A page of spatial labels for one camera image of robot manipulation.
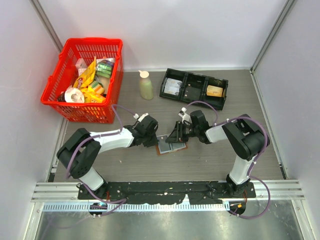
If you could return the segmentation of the black VIP credit card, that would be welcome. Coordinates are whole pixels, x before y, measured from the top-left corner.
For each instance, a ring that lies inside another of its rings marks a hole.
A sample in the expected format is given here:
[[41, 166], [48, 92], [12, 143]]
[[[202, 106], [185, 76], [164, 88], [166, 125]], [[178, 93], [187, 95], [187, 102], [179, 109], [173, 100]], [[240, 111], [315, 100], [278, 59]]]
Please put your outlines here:
[[160, 154], [169, 153], [172, 150], [171, 145], [168, 142], [166, 142], [167, 138], [167, 135], [157, 136], [158, 150]]

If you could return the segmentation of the brown leather card holder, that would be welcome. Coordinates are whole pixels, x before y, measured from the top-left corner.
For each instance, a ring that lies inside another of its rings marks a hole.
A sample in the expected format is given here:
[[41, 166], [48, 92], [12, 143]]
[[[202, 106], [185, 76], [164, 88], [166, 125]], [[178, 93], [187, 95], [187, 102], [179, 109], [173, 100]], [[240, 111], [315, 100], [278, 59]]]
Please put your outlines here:
[[[169, 143], [169, 144], [171, 145], [172, 150], [170, 152], [167, 152], [167, 153], [164, 153], [164, 154], [170, 154], [170, 153], [174, 153], [174, 152], [177, 152], [177, 151], [185, 150], [185, 149], [188, 148], [187, 144], [183, 143], [183, 142]], [[157, 152], [157, 154], [159, 156], [160, 155], [164, 155], [164, 154], [160, 154], [159, 153], [158, 142], [157, 142], [157, 145], [155, 147], [156, 147], [156, 152]]]

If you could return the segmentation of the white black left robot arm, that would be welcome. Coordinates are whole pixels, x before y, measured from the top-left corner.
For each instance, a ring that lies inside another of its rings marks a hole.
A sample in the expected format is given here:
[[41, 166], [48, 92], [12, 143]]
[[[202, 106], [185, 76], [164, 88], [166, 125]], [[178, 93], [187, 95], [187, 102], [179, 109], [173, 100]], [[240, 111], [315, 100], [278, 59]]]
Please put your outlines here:
[[148, 113], [138, 117], [135, 124], [113, 131], [89, 132], [79, 128], [57, 151], [56, 157], [66, 168], [68, 177], [84, 184], [83, 191], [102, 199], [107, 194], [108, 184], [93, 167], [97, 156], [118, 148], [155, 146], [157, 129], [158, 121]]

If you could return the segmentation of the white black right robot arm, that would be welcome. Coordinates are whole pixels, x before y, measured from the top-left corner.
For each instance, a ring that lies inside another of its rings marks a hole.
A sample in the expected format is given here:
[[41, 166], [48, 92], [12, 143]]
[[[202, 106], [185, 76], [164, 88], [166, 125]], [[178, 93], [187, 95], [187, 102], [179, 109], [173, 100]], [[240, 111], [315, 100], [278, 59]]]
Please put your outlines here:
[[175, 123], [167, 143], [186, 143], [189, 138], [198, 138], [201, 143], [213, 144], [228, 140], [236, 154], [234, 165], [226, 177], [226, 193], [238, 197], [250, 182], [250, 175], [257, 158], [270, 144], [269, 136], [262, 125], [248, 114], [209, 125], [201, 110], [189, 115], [180, 111], [182, 120]]

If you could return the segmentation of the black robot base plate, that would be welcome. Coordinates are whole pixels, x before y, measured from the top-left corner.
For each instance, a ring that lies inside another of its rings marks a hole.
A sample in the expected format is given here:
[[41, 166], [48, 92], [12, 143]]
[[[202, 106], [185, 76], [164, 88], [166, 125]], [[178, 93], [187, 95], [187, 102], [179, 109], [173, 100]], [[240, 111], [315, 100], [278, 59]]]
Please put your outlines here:
[[256, 191], [252, 182], [234, 190], [225, 181], [131, 181], [107, 182], [89, 193], [82, 183], [76, 185], [79, 200], [102, 199], [122, 201], [132, 205], [174, 205], [188, 198], [191, 205], [217, 204], [223, 199], [253, 199]]

